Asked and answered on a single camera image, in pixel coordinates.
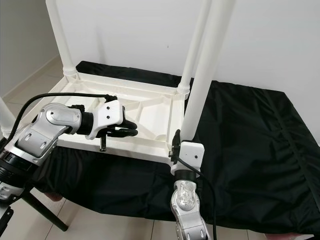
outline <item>wire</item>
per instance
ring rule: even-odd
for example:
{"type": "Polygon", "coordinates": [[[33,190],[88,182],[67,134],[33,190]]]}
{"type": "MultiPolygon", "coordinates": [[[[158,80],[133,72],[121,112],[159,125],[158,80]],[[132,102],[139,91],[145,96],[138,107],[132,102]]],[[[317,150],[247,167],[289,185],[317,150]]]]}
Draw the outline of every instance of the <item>wire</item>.
{"type": "Polygon", "coordinates": [[[21,108],[18,116],[16,117],[16,120],[14,122],[14,125],[12,127],[12,131],[11,131],[9,137],[7,138],[4,145],[0,148],[0,153],[5,149],[5,146],[14,138],[14,136],[17,132],[19,123],[22,119],[22,116],[24,115],[24,112],[26,111],[26,109],[29,107],[29,105],[31,103],[33,103],[35,100],[42,99],[45,97],[66,97],[66,96],[88,97],[88,98],[105,98],[107,95],[106,94],[75,93],[75,92],[56,92],[56,93],[40,94],[40,95],[32,97],[21,108]]]}
{"type": "MultiPolygon", "coordinates": [[[[14,125],[12,127],[12,131],[11,131],[9,137],[7,138],[6,142],[2,145],[2,147],[0,149],[0,153],[4,150],[5,146],[14,138],[14,136],[15,136],[15,134],[17,132],[19,123],[20,123],[20,121],[22,119],[22,116],[24,115],[26,109],[29,107],[29,105],[31,103],[33,103],[35,100],[46,98],[46,97],[67,97],[67,96],[87,97],[87,98],[105,98],[107,95],[106,94],[90,94],[90,93],[74,93],[74,92],[58,92],[58,93],[45,93],[45,94],[40,94],[40,95],[32,97],[21,108],[18,116],[16,117],[16,120],[14,122],[14,125]]],[[[206,176],[202,172],[200,172],[199,170],[195,169],[194,167],[192,167],[191,165],[189,165],[188,163],[183,161],[178,156],[174,156],[174,157],[178,160],[178,162],[180,162],[181,164],[183,164],[184,166],[186,166],[187,168],[189,168],[190,170],[192,170],[193,172],[198,174],[209,185],[209,187],[210,187],[210,189],[212,191],[212,197],[213,197],[213,222],[212,222],[212,225],[213,225],[213,240],[217,240],[216,197],[215,197],[215,191],[214,191],[214,187],[213,187],[212,183],[206,178],[206,176]]]]}
{"type": "Polygon", "coordinates": [[[208,180],[208,178],[199,170],[195,169],[193,166],[189,165],[188,163],[186,163],[185,161],[183,161],[180,157],[178,156],[173,156],[174,158],[176,158],[178,160],[178,162],[180,162],[181,164],[183,164],[184,166],[186,166],[188,169],[192,170],[193,172],[195,172],[196,174],[198,174],[203,180],[206,181],[206,183],[209,185],[211,192],[212,192],[212,197],[213,197],[213,220],[212,220],[212,225],[213,225],[213,240],[217,240],[217,227],[216,227],[216,196],[215,196],[215,190],[214,190],[214,186],[212,185],[212,183],[208,180]]]}

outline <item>bolt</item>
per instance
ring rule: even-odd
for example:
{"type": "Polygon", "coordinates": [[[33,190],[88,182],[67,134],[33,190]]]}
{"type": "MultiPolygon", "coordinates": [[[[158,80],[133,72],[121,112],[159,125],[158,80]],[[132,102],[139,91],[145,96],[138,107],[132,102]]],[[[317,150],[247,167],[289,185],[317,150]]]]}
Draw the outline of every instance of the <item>bolt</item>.
{"type": "Polygon", "coordinates": [[[100,152],[107,151],[107,136],[103,136],[100,138],[100,152]]]}

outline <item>floor tile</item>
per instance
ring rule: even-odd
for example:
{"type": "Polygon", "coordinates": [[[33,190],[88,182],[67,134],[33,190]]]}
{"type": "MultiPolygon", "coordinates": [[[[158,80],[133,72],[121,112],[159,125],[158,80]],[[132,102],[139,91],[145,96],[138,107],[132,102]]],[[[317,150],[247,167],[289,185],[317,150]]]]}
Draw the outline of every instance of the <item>floor tile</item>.
{"type": "Polygon", "coordinates": [[[247,232],[249,240],[267,240],[266,236],[263,233],[250,230],[248,230],[247,232]]]}
{"type": "MultiPolygon", "coordinates": [[[[212,237],[213,226],[207,225],[212,237]]],[[[247,230],[231,229],[218,226],[216,228],[218,240],[248,240],[247,230]]],[[[176,223],[169,221],[154,221],[151,240],[174,240],[177,239],[176,223]]]]}
{"type": "MultiPolygon", "coordinates": [[[[56,215],[65,202],[64,198],[59,202],[52,202],[37,190],[31,192],[56,215]]],[[[45,240],[52,227],[49,220],[21,199],[13,203],[11,208],[14,214],[1,236],[1,240],[45,240]]]]}
{"type": "MultiPolygon", "coordinates": [[[[210,234],[213,232],[213,226],[208,225],[208,231],[210,234]]],[[[233,229],[217,226],[216,237],[219,240],[248,240],[247,230],[233,229]]]]}
{"type": "Polygon", "coordinates": [[[45,72],[45,75],[58,78],[62,78],[64,76],[61,58],[59,58],[59,60],[45,72]]]}
{"type": "Polygon", "coordinates": [[[155,220],[151,240],[171,239],[177,239],[176,222],[155,220]]]}
{"type": "Polygon", "coordinates": [[[44,74],[30,83],[29,86],[8,102],[13,104],[25,104],[30,98],[36,95],[48,93],[60,80],[60,77],[47,76],[44,74]]]}
{"type": "Polygon", "coordinates": [[[43,194],[36,188],[33,188],[31,190],[31,193],[55,215],[58,215],[58,213],[60,212],[61,208],[63,207],[66,201],[65,198],[62,198],[60,201],[52,201],[50,198],[48,198],[45,194],[43,194]]]}
{"type": "Polygon", "coordinates": [[[153,220],[100,214],[66,201],[59,218],[69,229],[53,226],[46,240],[150,240],[153,220]]]}
{"type": "Polygon", "coordinates": [[[301,236],[296,237],[294,240],[307,240],[312,237],[314,237],[314,235],[301,235],[301,236]]]}

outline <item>black tablecloth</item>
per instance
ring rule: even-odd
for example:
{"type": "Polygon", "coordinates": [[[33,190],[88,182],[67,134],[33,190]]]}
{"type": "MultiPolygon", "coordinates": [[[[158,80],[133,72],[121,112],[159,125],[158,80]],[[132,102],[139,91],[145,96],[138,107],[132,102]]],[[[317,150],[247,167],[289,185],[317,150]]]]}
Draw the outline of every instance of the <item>black tablecloth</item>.
{"type": "MultiPolygon", "coordinates": [[[[170,87],[180,81],[90,62],[77,69],[170,87]]],[[[197,135],[205,147],[201,171],[215,187],[218,225],[320,234],[320,149],[283,92],[213,81],[197,135]]],[[[57,147],[33,184],[99,213],[175,220],[169,205],[174,180],[166,164],[57,147]]],[[[201,214],[211,223],[212,194],[201,180],[198,194],[201,214]]]]}

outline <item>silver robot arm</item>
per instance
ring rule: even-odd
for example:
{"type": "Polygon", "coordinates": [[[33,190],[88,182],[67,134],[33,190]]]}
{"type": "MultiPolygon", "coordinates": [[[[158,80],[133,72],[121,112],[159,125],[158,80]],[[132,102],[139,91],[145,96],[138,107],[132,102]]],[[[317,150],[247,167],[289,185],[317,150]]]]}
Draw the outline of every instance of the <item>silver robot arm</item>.
{"type": "Polygon", "coordinates": [[[200,200],[196,193],[197,175],[189,167],[177,161],[177,157],[196,170],[200,170],[205,148],[200,143],[183,141],[180,143],[178,130],[172,141],[170,153],[174,165],[174,193],[171,210],[176,219],[176,233],[179,240],[211,240],[206,222],[200,215],[200,200]]]}
{"type": "MultiPolygon", "coordinates": [[[[45,105],[34,122],[16,133],[0,152],[0,205],[10,205],[19,199],[28,179],[57,146],[60,135],[77,133],[90,140],[106,141],[106,135],[135,136],[136,129],[137,125],[126,120],[125,108],[117,99],[94,112],[85,112],[83,105],[45,105]]],[[[101,151],[105,151],[103,141],[101,151]]]]}

